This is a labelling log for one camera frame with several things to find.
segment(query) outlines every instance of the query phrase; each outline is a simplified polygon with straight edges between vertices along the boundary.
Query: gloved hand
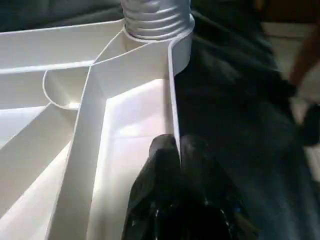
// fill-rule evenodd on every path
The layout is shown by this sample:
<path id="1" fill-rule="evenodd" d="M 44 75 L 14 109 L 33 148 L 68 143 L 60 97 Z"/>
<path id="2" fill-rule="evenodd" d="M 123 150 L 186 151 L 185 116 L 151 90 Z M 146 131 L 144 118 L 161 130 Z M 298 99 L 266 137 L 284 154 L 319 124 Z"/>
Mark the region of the gloved hand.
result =
<path id="1" fill-rule="evenodd" d="M 255 240 L 241 196 L 200 138 L 156 137 L 134 182 L 123 240 Z"/>

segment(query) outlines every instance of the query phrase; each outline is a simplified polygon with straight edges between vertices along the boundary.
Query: plastic divider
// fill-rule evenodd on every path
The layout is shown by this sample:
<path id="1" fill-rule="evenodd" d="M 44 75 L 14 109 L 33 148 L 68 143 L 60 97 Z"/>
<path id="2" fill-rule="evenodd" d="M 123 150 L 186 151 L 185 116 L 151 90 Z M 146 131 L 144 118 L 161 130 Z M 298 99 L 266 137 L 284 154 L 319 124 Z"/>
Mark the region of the plastic divider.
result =
<path id="1" fill-rule="evenodd" d="M 90 69 L 48 240 L 86 239 L 105 106 L 96 74 Z"/>
<path id="2" fill-rule="evenodd" d="M 50 70 L 43 76 L 43 92 L 48 100 L 67 110 L 77 110 L 89 67 Z"/>
<path id="3" fill-rule="evenodd" d="M 70 144 L 0 218 L 0 239 L 43 240 L 61 186 Z"/>
<path id="4" fill-rule="evenodd" d="M 0 69 L 94 61 L 123 20 L 0 33 Z"/>
<path id="5" fill-rule="evenodd" d="M 44 71 L 0 74 L 0 109 L 47 105 L 49 101 L 42 90 L 44 74 Z"/>
<path id="6" fill-rule="evenodd" d="M 48 104 L 0 149 L 0 217 L 70 141 L 76 112 Z"/>
<path id="7" fill-rule="evenodd" d="M 145 44 L 145 41 L 137 41 L 122 30 L 105 46 L 94 63 L 99 63 L 123 55 Z"/>
<path id="8" fill-rule="evenodd" d="M 91 70 L 106 99 L 155 79 L 168 78 L 168 42 L 151 42 L 123 55 L 96 63 Z"/>

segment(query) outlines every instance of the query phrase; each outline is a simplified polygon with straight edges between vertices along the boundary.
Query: ribbed metal cylinder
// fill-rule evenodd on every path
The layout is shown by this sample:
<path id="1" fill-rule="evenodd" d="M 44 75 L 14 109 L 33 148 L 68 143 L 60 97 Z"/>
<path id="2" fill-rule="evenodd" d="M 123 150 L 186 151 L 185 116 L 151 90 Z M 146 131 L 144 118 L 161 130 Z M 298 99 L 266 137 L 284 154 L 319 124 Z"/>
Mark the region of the ribbed metal cylinder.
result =
<path id="1" fill-rule="evenodd" d="M 165 40 L 190 27 L 189 0 L 121 0 L 125 27 L 143 40 Z"/>

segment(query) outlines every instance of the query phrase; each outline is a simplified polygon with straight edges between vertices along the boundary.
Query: white plastic frame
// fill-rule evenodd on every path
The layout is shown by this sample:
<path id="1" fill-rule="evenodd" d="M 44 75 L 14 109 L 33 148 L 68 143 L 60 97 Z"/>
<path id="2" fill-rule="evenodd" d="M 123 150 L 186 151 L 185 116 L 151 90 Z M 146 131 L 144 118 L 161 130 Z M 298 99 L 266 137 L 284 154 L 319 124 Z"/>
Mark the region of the white plastic frame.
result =
<path id="1" fill-rule="evenodd" d="M 120 239 L 152 139 L 179 146 L 174 76 L 192 28 L 163 41 L 122 20 L 0 33 L 1 109 L 44 106 L 0 148 L 0 239 Z"/>

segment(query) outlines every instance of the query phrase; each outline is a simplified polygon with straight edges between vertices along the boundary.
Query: threaded cylinder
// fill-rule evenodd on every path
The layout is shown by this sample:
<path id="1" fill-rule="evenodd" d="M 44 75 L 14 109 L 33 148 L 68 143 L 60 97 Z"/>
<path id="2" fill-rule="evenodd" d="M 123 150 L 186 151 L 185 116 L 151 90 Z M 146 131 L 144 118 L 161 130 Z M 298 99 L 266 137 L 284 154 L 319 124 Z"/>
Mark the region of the threaded cylinder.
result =
<path id="1" fill-rule="evenodd" d="M 189 0 L 122 0 L 125 28 L 143 40 L 170 39 L 191 25 Z"/>

